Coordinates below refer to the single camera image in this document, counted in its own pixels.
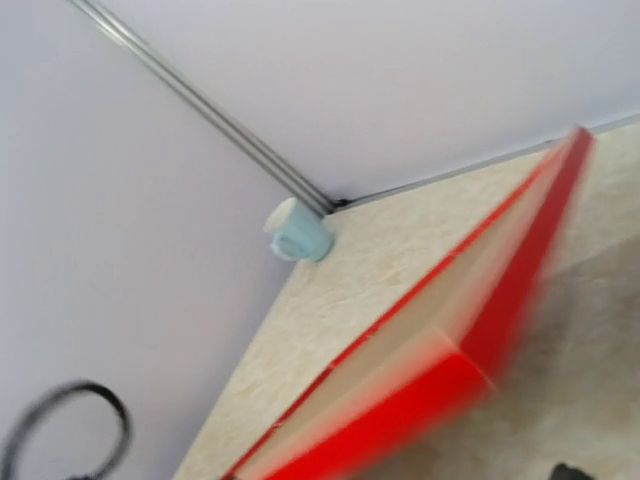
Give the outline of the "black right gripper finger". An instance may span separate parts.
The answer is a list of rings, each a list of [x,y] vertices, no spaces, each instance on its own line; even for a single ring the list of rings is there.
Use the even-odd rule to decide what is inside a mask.
[[[549,480],[594,480],[594,477],[583,470],[566,463],[556,464],[548,477]]]

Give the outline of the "red wooden picture frame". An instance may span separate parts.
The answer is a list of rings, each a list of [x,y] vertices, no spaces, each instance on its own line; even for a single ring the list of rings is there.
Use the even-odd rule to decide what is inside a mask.
[[[342,479],[481,397],[513,350],[593,144],[580,127],[547,153],[226,477]]]

